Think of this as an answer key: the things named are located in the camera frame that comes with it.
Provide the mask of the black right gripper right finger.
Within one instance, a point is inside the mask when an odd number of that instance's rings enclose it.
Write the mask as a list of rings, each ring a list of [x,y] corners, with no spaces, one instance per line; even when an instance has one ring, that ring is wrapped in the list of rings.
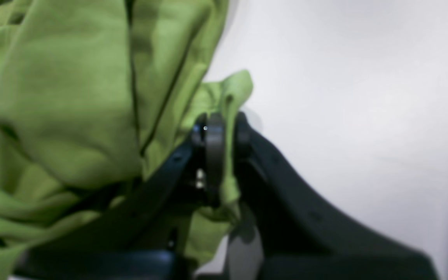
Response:
[[[355,221],[238,113],[234,173],[258,229],[259,280],[437,280],[430,258]]]

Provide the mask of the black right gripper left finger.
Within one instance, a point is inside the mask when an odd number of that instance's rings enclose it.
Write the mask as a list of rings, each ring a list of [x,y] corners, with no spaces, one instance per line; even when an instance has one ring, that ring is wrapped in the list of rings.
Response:
[[[202,114],[165,163],[118,206],[69,234],[32,247],[16,280],[190,280],[183,247],[200,206],[219,207],[226,126]]]

